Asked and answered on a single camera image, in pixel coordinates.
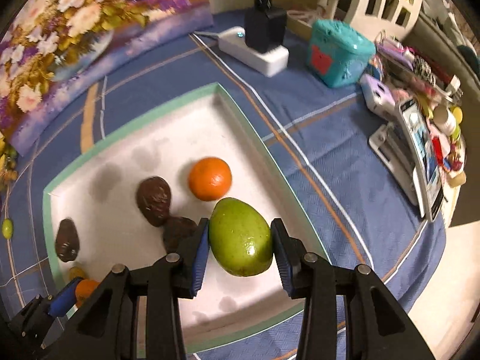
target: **floor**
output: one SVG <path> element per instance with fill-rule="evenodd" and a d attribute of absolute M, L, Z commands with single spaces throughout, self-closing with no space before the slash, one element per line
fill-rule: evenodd
<path fill-rule="evenodd" d="M 472 327 L 480 302 L 478 245 L 480 221 L 449 228 L 440 264 L 409 313 L 437 360 L 450 359 Z"/>

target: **red label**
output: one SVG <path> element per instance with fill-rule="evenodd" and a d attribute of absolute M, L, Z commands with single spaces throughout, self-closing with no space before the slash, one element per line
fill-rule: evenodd
<path fill-rule="evenodd" d="M 311 47 L 311 65 L 317 69 L 320 74 L 327 74 L 328 69 L 330 69 L 330 66 L 332 65 L 333 59 L 325 54 L 324 52 L 321 52 L 321 50 L 313 45 Z"/>

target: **screw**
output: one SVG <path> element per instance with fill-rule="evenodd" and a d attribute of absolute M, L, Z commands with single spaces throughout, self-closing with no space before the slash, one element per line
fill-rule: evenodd
<path fill-rule="evenodd" d="M 318 260 L 318 256 L 315 253 L 306 253 L 303 259 L 308 263 L 315 263 Z"/>
<path fill-rule="evenodd" d="M 180 255 L 177 253 L 169 253 L 166 255 L 166 261 L 168 263 L 176 263 L 178 260 L 180 260 Z"/>
<path fill-rule="evenodd" d="M 112 272 L 116 275 L 121 274 L 125 270 L 125 266 L 123 264 L 115 264 L 112 266 Z"/>
<path fill-rule="evenodd" d="M 368 275 L 371 272 L 371 268 L 365 264 L 360 264 L 357 269 L 362 275 Z"/>

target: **brown chocolate egg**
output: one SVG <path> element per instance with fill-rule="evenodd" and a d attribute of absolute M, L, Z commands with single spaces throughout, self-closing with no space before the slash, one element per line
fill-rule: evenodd
<path fill-rule="evenodd" d="M 163 244 L 167 253 L 175 253 L 180 242 L 192 236 L 197 224 L 183 216 L 171 216 L 163 226 Z"/>
<path fill-rule="evenodd" d="M 80 239 L 73 220 L 62 219 L 55 238 L 55 252 L 64 263 L 75 261 L 80 251 Z"/>
<path fill-rule="evenodd" d="M 170 216 L 172 193 L 169 184 L 161 177 L 143 180 L 137 189 L 137 206 L 152 226 L 162 226 Z"/>

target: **floral painting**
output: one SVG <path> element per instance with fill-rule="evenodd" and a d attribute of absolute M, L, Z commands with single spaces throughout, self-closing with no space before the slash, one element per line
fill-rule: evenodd
<path fill-rule="evenodd" d="M 208 0 L 28 0 L 0 43 L 0 130 L 25 154 L 116 67 L 212 24 Z"/>

